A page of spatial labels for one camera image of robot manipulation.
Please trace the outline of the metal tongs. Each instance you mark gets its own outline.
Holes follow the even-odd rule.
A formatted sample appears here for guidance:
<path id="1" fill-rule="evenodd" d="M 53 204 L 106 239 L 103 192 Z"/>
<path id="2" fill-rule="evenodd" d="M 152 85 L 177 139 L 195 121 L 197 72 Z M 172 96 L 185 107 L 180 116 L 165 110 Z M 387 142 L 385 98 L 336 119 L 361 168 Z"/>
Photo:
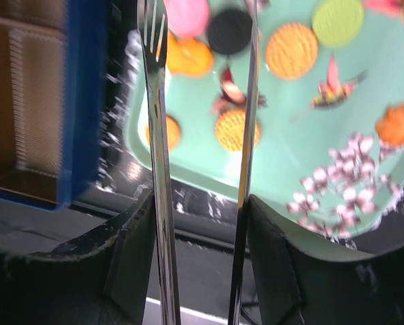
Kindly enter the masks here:
<path id="1" fill-rule="evenodd" d="M 158 266 L 161 291 L 161 319 L 163 324 L 180 324 L 180 303 L 174 218 L 172 212 L 169 152 L 167 147 L 165 105 L 165 63 L 167 59 L 167 12 L 164 1 L 138 1 L 137 26 L 142 41 L 144 74 L 148 103 L 148 129 L 155 193 Z M 256 132 L 259 78 L 259 32 L 257 13 L 251 13 L 251 46 L 247 104 L 238 195 L 237 228 L 233 254 L 232 282 L 228 323 L 239 324 L 243 262 L 249 210 L 251 167 Z"/>

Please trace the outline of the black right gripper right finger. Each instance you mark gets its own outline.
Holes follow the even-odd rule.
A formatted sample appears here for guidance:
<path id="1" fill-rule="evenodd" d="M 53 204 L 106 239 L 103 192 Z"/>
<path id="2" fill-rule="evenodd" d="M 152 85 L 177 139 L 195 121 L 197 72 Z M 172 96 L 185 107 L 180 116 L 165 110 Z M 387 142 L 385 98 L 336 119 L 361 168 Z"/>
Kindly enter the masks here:
<path id="1" fill-rule="evenodd" d="M 263 324 L 404 324 L 404 245 L 373 255 L 333 243 L 249 199 Z"/>

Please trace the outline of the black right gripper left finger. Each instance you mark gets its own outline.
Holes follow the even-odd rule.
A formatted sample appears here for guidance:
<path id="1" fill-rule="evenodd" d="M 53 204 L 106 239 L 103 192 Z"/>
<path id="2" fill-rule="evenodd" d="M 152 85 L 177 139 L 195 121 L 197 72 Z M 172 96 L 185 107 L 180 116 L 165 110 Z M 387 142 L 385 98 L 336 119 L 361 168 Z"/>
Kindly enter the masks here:
<path id="1" fill-rule="evenodd" d="M 0 249 L 0 324 L 141 324 L 154 239 L 148 193 L 48 253 Z"/>

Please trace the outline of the round yellow sandwich cookie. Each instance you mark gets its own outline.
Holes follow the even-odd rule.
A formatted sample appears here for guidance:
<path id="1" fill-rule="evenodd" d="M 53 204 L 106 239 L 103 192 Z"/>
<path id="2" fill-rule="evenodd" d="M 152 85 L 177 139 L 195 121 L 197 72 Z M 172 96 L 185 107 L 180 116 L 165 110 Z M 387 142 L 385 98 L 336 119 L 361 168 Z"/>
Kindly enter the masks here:
<path id="1" fill-rule="evenodd" d="M 229 152 L 241 152 L 245 129 L 245 110 L 235 108 L 223 112 L 216 121 L 215 135 L 219 144 Z"/>
<path id="2" fill-rule="evenodd" d="M 266 46 L 266 64 L 277 77 L 296 80 L 314 66 L 318 53 L 317 38 L 309 27 L 286 24 L 270 37 Z"/>

